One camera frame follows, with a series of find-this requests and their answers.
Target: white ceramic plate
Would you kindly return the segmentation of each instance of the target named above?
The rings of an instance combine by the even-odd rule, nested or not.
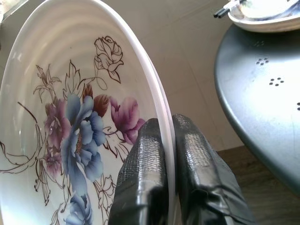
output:
[[[165,93],[136,36],[106,4],[40,5],[11,50],[0,108],[4,225],[107,224],[119,169],[138,128],[153,117],[172,223],[174,130]]]
[[[287,11],[268,18],[248,18],[239,7],[234,7],[228,14],[239,27],[253,32],[273,33],[300,29],[300,3]]]

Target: chopsticks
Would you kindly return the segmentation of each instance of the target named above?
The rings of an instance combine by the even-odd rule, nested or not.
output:
[[[226,5],[223,6],[223,8],[219,9],[217,12],[214,13],[214,17],[222,18],[223,16],[227,15],[227,13],[229,13],[233,7],[238,6],[244,1],[246,0],[232,0],[228,2]]]

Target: floral pattern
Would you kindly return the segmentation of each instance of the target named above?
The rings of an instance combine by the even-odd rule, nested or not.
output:
[[[104,93],[107,90],[105,79],[121,84],[120,74],[116,71],[124,65],[121,47],[110,36],[97,38],[94,46],[95,74],[91,77],[83,79],[72,60],[68,62],[64,82],[51,76],[50,64],[46,72],[36,65],[41,84],[33,94],[37,93],[45,106],[44,131],[30,109],[18,102],[36,127],[34,154],[10,154],[0,142],[4,157],[13,166],[0,170],[0,173],[18,174],[35,167],[34,189],[42,190],[45,205],[51,201],[50,183],[62,191],[64,197],[49,217],[50,225],[91,225],[93,213],[102,216],[103,225],[108,223],[116,185],[112,175],[105,170],[101,151],[109,151],[116,160],[123,162],[145,122],[140,118],[138,103],[133,97],[121,99],[119,105],[115,97]],[[51,101],[43,103],[49,99],[44,98],[46,93]],[[94,187],[98,197],[98,209],[92,209],[89,185]]]

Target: plate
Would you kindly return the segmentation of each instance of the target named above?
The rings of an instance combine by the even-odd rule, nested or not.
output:
[[[109,6],[42,3],[13,45],[0,108],[4,225],[107,224],[119,169],[153,117],[165,148],[172,223],[170,109],[147,53]]]
[[[228,16],[237,26],[253,32],[275,33],[300,29],[299,1],[296,1],[287,10],[284,9],[284,11],[274,16],[266,14],[263,17],[262,14],[259,14],[259,16],[253,15],[252,18],[249,18],[249,15],[247,17],[241,12],[240,7],[234,7],[228,13]]]

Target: round table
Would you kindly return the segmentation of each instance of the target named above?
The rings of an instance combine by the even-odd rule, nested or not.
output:
[[[300,30],[261,34],[232,25],[217,54],[215,84],[241,140],[300,195]]]

